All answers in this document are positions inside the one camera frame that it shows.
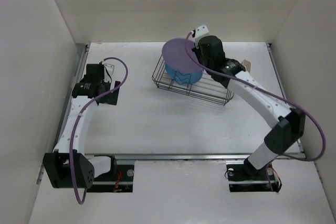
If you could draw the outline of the lilac plate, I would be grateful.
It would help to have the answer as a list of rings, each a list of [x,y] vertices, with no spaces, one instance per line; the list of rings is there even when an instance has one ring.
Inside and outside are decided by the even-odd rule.
[[[192,51],[195,47],[194,43],[184,38],[174,38],[166,42],[162,47],[162,56],[165,63],[172,69],[181,73],[201,71],[202,68],[188,56],[185,46],[191,57],[197,61],[197,57]]]

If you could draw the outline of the blue plate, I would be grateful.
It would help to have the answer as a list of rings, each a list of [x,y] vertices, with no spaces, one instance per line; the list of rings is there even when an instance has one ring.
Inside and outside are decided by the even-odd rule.
[[[171,79],[178,84],[195,84],[202,78],[203,69],[195,63],[186,63],[179,66],[165,64],[165,70]]]

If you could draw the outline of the grey wire dish rack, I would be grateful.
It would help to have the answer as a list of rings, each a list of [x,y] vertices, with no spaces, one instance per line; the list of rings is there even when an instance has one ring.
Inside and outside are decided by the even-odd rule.
[[[176,73],[171,77],[165,68],[163,57],[160,56],[155,69],[152,74],[152,81],[157,88],[172,91],[175,93],[191,96],[207,102],[226,105],[234,97],[234,94],[222,87],[220,84],[211,79],[210,75],[203,73],[200,81],[191,84],[188,77],[186,83],[181,84],[178,82]]]

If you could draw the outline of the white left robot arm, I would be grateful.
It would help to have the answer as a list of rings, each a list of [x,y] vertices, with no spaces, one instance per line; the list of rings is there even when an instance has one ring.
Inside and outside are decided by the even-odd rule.
[[[85,157],[85,141],[90,121],[100,104],[116,105],[119,91],[94,98],[120,84],[113,81],[114,66],[106,63],[88,64],[83,78],[71,93],[71,108],[60,139],[51,153],[46,153],[43,166],[54,188],[72,188],[69,155],[73,155],[78,188],[89,189],[100,175],[105,180],[117,176],[114,156]]]

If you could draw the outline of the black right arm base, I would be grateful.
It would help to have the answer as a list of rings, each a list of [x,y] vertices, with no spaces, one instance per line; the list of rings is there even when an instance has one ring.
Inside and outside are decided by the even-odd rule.
[[[272,164],[256,172],[247,173],[240,163],[227,163],[225,177],[231,193],[243,192],[273,192],[279,193],[282,181]]]

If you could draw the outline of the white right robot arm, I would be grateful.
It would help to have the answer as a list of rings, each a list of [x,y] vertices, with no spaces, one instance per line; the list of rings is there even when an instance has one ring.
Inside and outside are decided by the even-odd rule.
[[[226,58],[223,44],[218,37],[207,35],[196,39],[193,52],[214,81],[240,96],[271,128],[263,143],[244,161],[244,175],[254,179],[268,163],[284,154],[303,136],[306,116],[300,109],[290,107],[279,98],[263,93],[258,82],[241,63]]]

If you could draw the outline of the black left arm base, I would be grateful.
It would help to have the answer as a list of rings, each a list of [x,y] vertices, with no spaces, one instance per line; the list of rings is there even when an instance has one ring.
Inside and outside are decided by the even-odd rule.
[[[111,157],[109,172],[94,179],[88,193],[132,193],[135,161]]]

